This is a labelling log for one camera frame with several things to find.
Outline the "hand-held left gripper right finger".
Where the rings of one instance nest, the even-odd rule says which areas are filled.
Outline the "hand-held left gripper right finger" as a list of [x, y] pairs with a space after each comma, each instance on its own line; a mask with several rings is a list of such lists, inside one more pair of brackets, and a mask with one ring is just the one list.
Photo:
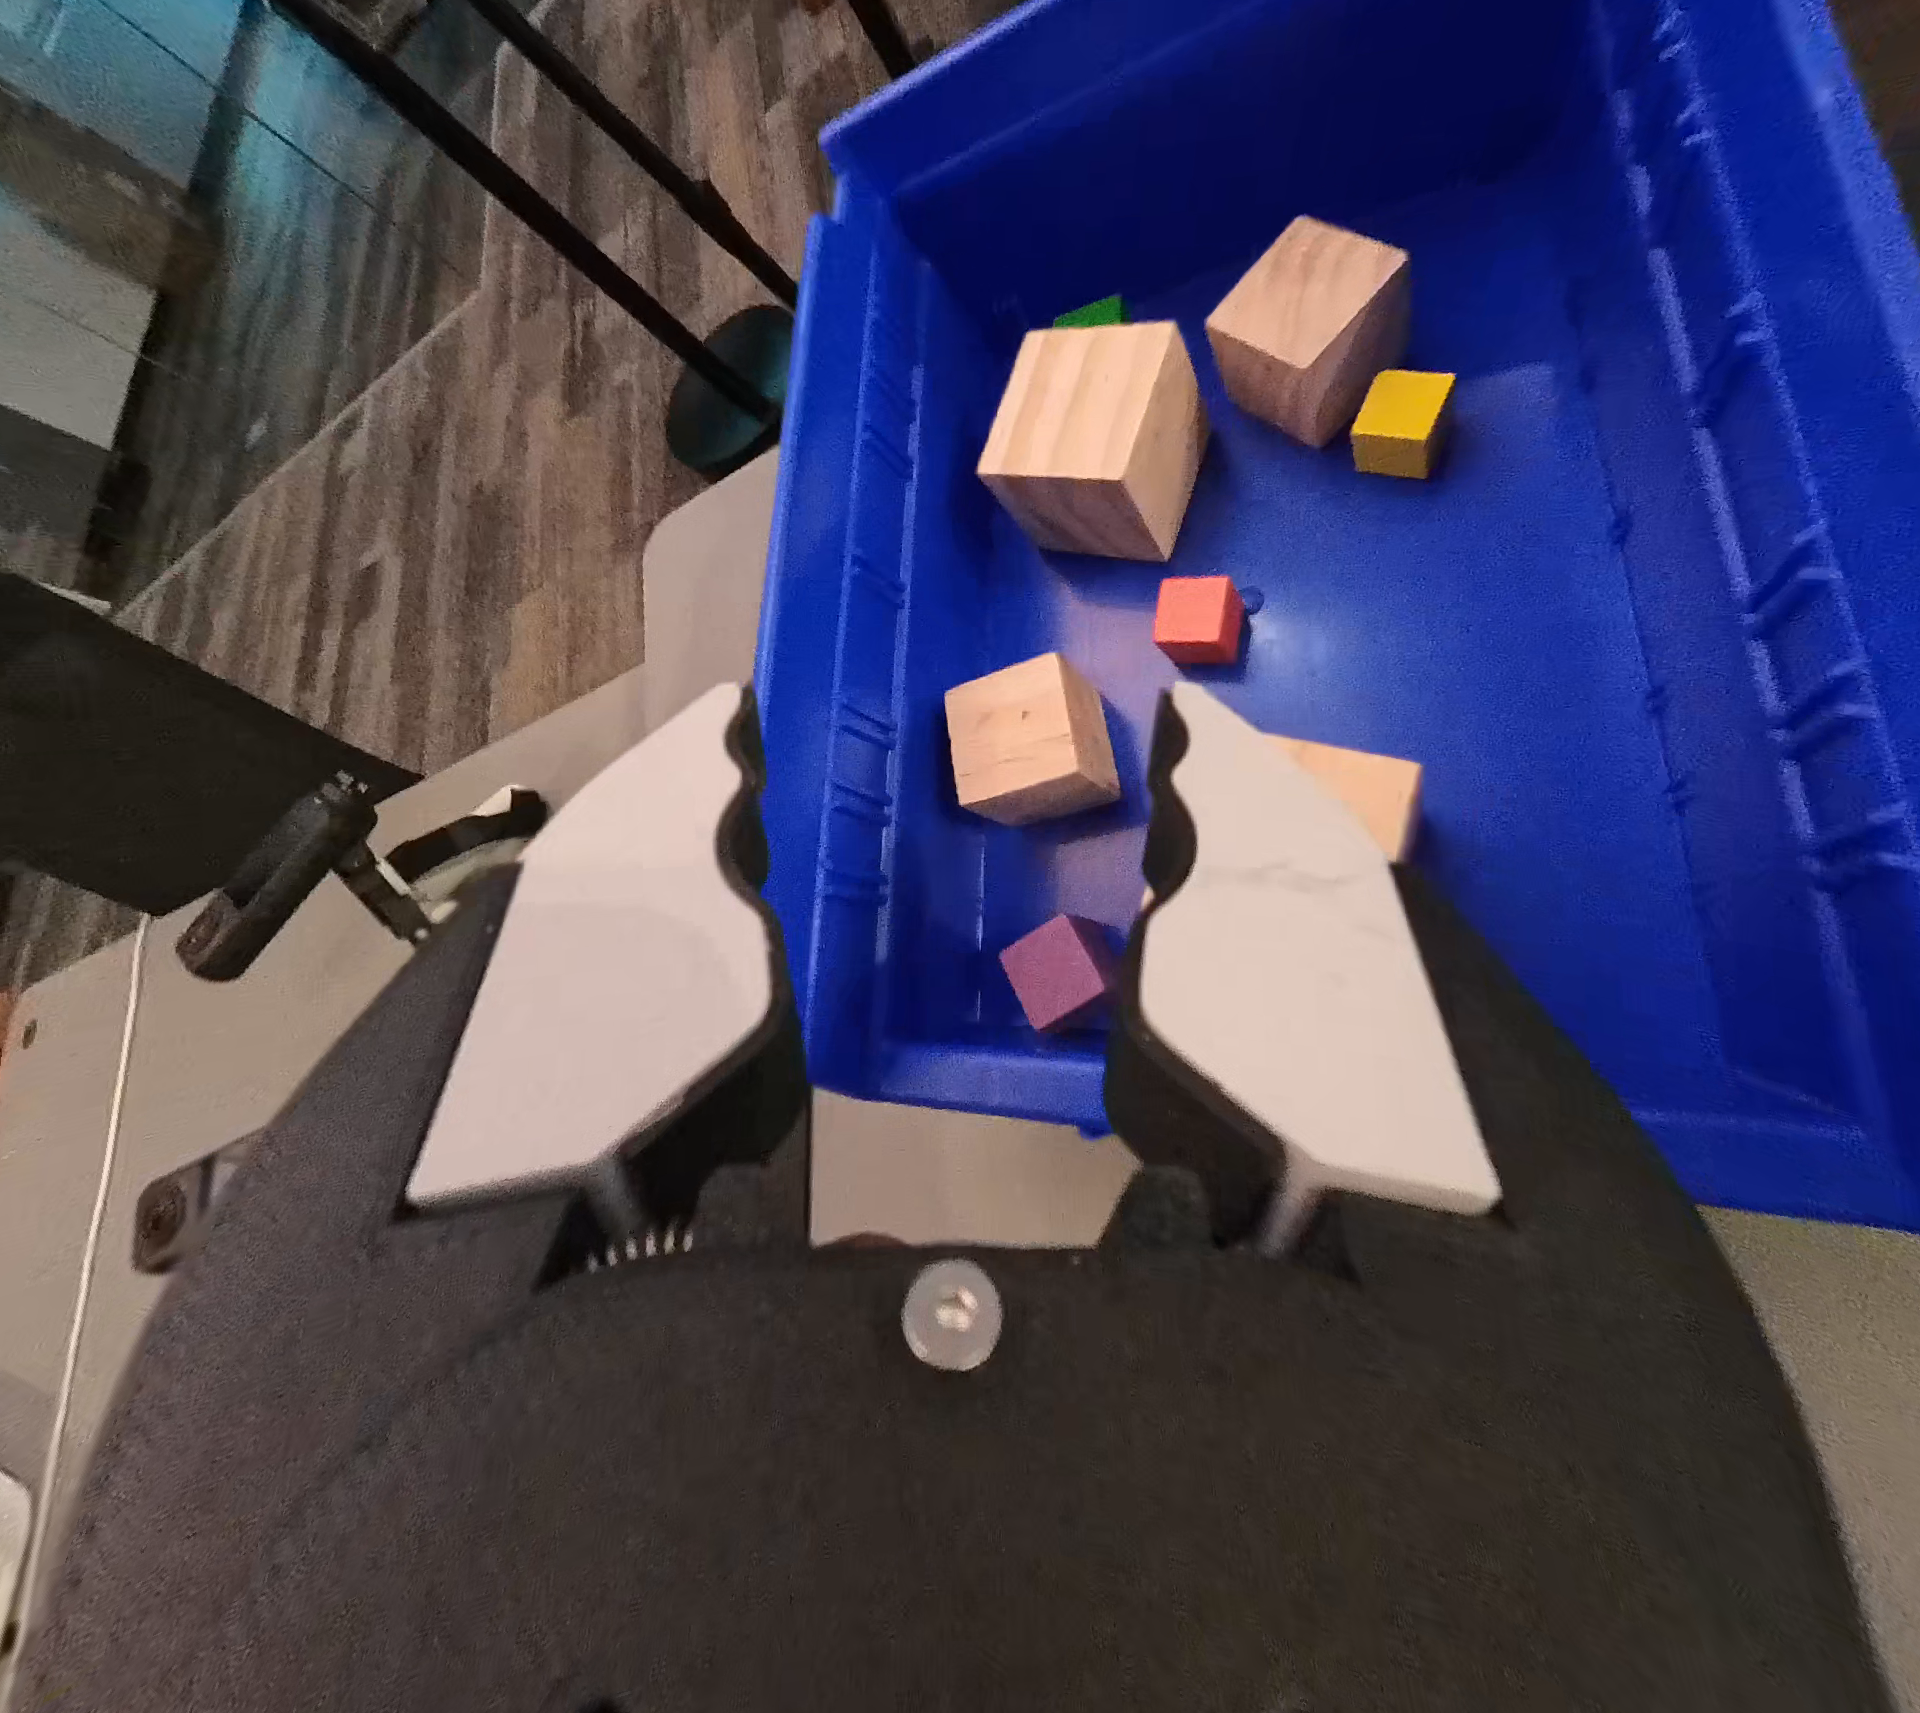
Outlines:
[[1503, 1183], [1392, 865], [1213, 690], [1158, 700], [1145, 897], [1104, 1108], [1215, 1245], [1279, 1254], [1336, 1195], [1481, 1220]]

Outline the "black clamp mount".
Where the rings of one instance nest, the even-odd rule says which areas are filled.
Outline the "black clamp mount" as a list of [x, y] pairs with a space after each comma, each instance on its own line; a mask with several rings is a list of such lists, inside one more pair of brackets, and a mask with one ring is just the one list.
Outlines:
[[198, 980], [239, 980], [328, 877], [348, 884], [384, 930], [424, 943], [435, 925], [373, 853], [374, 827], [373, 786], [358, 776], [338, 772], [301, 796], [180, 932], [180, 964]]

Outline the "medium wooden cube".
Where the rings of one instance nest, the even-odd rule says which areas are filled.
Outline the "medium wooden cube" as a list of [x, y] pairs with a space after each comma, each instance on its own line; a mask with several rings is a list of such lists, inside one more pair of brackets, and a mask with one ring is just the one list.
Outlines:
[[943, 703], [963, 810], [1021, 828], [1120, 800], [1102, 695], [1062, 652], [980, 674]]

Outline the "large wooden cube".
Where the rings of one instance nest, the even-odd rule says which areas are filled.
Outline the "large wooden cube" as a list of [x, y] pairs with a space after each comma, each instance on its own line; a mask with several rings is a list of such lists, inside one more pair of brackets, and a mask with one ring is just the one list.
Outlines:
[[975, 474], [1039, 548], [1167, 564], [1208, 435], [1175, 320], [1036, 329]]
[[1402, 247], [1294, 217], [1207, 318], [1227, 399], [1303, 446], [1331, 445], [1404, 355], [1411, 265]]
[[1323, 741], [1273, 739], [1353, 812], [1390, 862], [1412, 856], [1425, 806], [1421, 762]]

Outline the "black pole with round base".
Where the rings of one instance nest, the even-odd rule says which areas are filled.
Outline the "black pole with round base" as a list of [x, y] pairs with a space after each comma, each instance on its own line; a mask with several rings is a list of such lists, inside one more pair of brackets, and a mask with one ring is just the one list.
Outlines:
[[514, 168], [492, 142], [478, 136], [393, 54], [374, 46], [325, 0], [266, 0], [266, 3], [281, 17], [297, 24], [390, 113], [477, 181], [679, 362], [681, 372], [664, 410], [667, 448], [677, 460], [705, 482], [716, 484], [778, 446], [798, 311], [786, 311], [774, 303], [751, 277], [768, 303], [735, 311], [709, 334], [695, 332], [658, 294], [638, 282], [623, 262]]

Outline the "small purple cube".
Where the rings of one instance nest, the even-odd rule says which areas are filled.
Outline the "small purple cube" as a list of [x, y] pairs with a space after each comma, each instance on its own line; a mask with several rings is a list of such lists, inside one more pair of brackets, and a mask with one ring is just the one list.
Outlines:
[[1081, 914], [1056, 914], [1009, 943], [998, 964], [1026, 1023], [1045, 1034], [1094, 1026], [1119, 975], [1112, 935]]

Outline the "black flat panel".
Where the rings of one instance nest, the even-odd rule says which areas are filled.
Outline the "black flat panel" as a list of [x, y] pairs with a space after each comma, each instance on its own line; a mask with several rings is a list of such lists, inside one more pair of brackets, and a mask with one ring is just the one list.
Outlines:
[[2, 861], [140, 914], [225, 884], [338, 776], [421, 772], [313, 726], [22, 575], [2, 575]]

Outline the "small red cube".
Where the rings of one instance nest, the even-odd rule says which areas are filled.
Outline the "small red cube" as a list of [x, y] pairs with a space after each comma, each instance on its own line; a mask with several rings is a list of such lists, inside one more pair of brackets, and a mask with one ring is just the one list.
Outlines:
[[1232, 577], [1163, 578], [1153, 641], [1175, 667], [1232, 667], [1243, 652], [1245, 632], [1247, 606]]

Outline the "small yellow cube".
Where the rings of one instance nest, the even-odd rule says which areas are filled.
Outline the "small yellow cube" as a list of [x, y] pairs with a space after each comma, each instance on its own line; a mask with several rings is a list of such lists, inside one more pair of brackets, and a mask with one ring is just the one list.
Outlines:
[[1455, 372], [1383, 368], [1369, 385], [1351, 428], [1358, 474], [1431, 481], [1450, 437]]

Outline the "blue plastic bin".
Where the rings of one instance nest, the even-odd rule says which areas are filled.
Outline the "blue plastic bin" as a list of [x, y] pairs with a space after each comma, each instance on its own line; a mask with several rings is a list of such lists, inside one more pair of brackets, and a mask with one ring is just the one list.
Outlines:
[[[1916, 250], [1827, 0], [1030, 0], [820, 142], [755, 677], [816, 1084], [1107, 1126], [998, 955], [1141, 909], [1165, 568], [977, 464], [1021, 338], [1120, 292], [1210, 423], [1170, 570], [1257, 594], [1210, 684], [1423, 764], [1414, 861], [1697, 1201], [1916, 1230]], [[1222, 389], [1303, 212], [1411, 252], [1427, 482]], [[996, 827], [943, 703], [1047, 651], [1120, 798]]]

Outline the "small black mount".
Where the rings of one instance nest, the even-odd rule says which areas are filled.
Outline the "small black mount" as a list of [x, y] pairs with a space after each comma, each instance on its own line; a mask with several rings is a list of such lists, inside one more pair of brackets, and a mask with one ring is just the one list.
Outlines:
[[131, 1245], [134, 1272], [163, 1276], [200, 1251], [255, 1138], [253, 1133], [241, 1134], [198, 1161], [149, 1180], [134, 1207]]

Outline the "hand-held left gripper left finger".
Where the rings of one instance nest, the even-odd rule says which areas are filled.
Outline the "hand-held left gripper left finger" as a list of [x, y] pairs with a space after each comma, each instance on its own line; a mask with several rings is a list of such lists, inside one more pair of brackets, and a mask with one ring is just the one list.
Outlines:
[[759, 798], [756, 695], [726, 680], [565, 804], [518, 861], [407, 1178], [418, 1211], [554, 1191], [695, 1217], [807, 1096]]

